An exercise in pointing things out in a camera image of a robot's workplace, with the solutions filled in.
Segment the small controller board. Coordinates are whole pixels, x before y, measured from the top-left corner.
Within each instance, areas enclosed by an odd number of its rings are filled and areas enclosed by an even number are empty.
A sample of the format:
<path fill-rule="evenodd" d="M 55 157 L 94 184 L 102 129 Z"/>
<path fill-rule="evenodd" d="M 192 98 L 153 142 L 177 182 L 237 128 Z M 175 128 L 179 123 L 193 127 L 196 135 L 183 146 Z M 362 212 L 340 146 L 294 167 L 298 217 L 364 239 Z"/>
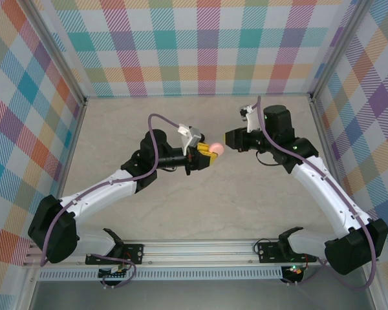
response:
<path fill-rule="evenodd" d="M 307 265 L 288 265 L 286 267 L 282 267 L 282 273 L 285 277 L 286 275 L 300 275 L 305 272 L 307 269 Z"/>
<path fill-rule="evenodd" d="M 103 268 L 98 269 L 99 278 L 107 278 L 111 280 L 115 279 L 125 279 L 129 270 L 129 265 L 117 265 L 114 267 L 104 266 Z"/>

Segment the grey metal panel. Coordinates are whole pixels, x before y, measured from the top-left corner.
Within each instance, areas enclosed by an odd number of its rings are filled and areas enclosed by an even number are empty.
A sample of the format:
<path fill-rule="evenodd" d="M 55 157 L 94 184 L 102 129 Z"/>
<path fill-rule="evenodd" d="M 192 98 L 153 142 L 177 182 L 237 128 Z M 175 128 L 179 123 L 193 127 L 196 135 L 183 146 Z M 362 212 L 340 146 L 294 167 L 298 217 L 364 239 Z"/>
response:
<path fill-rule="evenodd" d="M 315 281 L 136 281 L 119 289 L 99 282 L 40 282 L 29 310 L 375 310 L 367 293 Z"/>

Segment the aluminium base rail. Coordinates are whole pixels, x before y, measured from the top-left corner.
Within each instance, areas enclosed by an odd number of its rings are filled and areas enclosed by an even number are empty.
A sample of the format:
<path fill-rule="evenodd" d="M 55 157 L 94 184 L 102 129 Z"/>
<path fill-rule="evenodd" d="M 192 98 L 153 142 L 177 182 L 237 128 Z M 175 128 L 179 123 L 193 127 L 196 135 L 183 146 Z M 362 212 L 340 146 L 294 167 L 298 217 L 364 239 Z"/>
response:
<path fill-rule="evenodd" d="M 143 244 L 142 263 L 137 267 L 257 267 L 259 265 L 296 265 L 305 266 L 306 256 L 291 262 L 259 263 L 262 255 L 253 249 L 255 240 L 124 240 L 125 244 Z M 91 267 L 85 265 L 84 250 L 76 250 L 64 261 L 51 264 L 48 268 Z M 38 246 L 31 245 L 22 267 L 39 267 L 41 251 Z"/>

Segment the aluminium frame floor rail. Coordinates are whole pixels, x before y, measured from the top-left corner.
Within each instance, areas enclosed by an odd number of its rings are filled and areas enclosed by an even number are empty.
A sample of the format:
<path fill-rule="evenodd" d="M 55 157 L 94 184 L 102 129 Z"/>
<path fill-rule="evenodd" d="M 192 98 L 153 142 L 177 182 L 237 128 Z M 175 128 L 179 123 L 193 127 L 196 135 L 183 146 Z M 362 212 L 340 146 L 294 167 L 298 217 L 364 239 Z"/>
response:
<path fill-rule="evenodd" d="M 69 153 L 67 155 L 66 165 L 61 171 L 60 183 L 57 187 L 56 192 L 57 197 L 60 197 L 63 194 L 86 110 L 87 100 L 85 99 L 85 102 L 80 105 L 78 122 L 74 134 L 72 136 Z M 16 298 L 16 304 L 13 306 L 12 310 L 29 310 L 36 287 L 36 282 L 38 280 L 38 273 L 39 271 L 37 270 L 36 265 L 28 266 L 27 268 L 22 268 L 21 275 L 23 276 L 23 281 L 18 287 L 19 292 Z"/>
<path fill-rule="evenodd" d="M 308 95 L 308 104 L 318 131 L 321 146 L 323 148 L 323 153 L 327 162 L 327 167 L 329 168 L 331 175 L 339 182 L 340 180 L 336 161 L 333 157 L 332 148 L 327 141 L 326 128 L 322 122 L 319 110 L 316 106 L 316 100 L 311 96 L 311 94 Z M 373 260 L 372 263 L 367 263 L 366 265 L 364 265 L 362 267 L 362 270 L 365 276 L 374 275 L 374 280 L 371 282 L 371 285 L 369 286 L 368 290 L 371 294 L 375 310 L 388 310 L 387 301 L 385 299 L 384 291 L 382 289 L 382 283 L 380 281 L 378 263 L 379 259 Z"/>

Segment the aluminium frame post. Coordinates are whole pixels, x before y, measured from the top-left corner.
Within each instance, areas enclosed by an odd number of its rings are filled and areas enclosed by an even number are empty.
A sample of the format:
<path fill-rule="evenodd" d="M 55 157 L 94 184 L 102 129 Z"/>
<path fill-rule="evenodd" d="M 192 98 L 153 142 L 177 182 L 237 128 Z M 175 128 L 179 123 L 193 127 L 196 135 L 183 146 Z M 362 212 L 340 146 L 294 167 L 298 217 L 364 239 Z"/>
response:
<path fill-rule="evenodd" d="M 31 15 L 32 23 L 34 24 L 35 30 L 38 32 L 40 38 L 44 42 L 45 48 L 48 50 L 51 58 L 55 61 L 56 66 L 60 69 L 61 75 L 65 78 L 65 81 L 76 99 L 81 103 L 82 106 L 86 106 L 87 99 L 82 92 L 76 78 L 71 72 L 68 63 L 66 62 L 63 54 L 55 41 L 51 31 L 48 29 L 45 21 L 43 20 L 39 10 L 36 8 L 33 0 L 20 0 L 22 1 L 29 14 Z"/>
<path fill-rule="evenodd" d="M 310 98 L 310 103 L 315 104 L 319 99 L 320 94 L 323 92 L 324 88 L 327 86 L 333 71 L 336 69 L 340 59 L 347 50 L 352 38 L 354 37 L 357 29 L 359 29 L 363 18 L 366 13 L 369 11 L 374 0 L 357 0 L 354 5 L 351 15 L 346 18 L 346 14 L 343 19 L 346 20 L 345 26 L 342 28 L 338 36 L 334 36 L 332 42 L 335 42 L 333 49 L 329 53 L 330 57 L 327 59 L 323 66 L 323 70 L 319 73 L 318 77 L 315 79 L 316 83 L 309 90 L 308 96 Z"/>

